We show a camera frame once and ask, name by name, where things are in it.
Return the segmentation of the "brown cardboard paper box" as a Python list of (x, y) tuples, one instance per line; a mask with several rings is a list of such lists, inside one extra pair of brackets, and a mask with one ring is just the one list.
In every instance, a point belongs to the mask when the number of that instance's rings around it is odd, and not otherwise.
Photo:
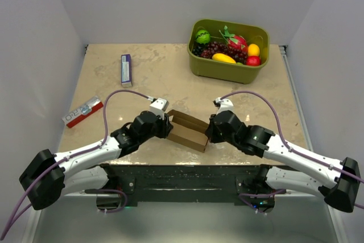
[(173, 129), (167, 139), (192, 150), (204, 153), (208, 144), (205, 132), (208, 123), (177, 110), (168, 112)]

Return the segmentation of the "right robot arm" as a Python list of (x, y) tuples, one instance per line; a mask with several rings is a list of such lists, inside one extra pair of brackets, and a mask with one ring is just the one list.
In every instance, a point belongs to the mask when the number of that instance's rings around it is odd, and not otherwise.
[(354, 211), (361, 183), (356, 160), (333, 159), (286, 141), (258, 125), (247, 126), (230, 110), (213, 114), (205, 135), (211, 143), (227, 142), (247, 155), (285, 164), (289, 170), (270, 167), (256, 176), (259, 193), (270, 189), (293, 190), (321, 197), (327, 205), (346, 213)]

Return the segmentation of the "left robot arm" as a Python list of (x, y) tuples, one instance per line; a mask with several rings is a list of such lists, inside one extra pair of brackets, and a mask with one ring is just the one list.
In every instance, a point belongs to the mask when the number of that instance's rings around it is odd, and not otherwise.
[(172, 128), (167, 113), (143, 111), (99, 142), (56, 154), (48, 149), (38, 152), (21, 174), (20, 184), (36, 211), (81, 190), (100, 188), (112, 193), (118, 179), (107, 174), (100, 164), (136, 152), (151, 138), (166, 139)]

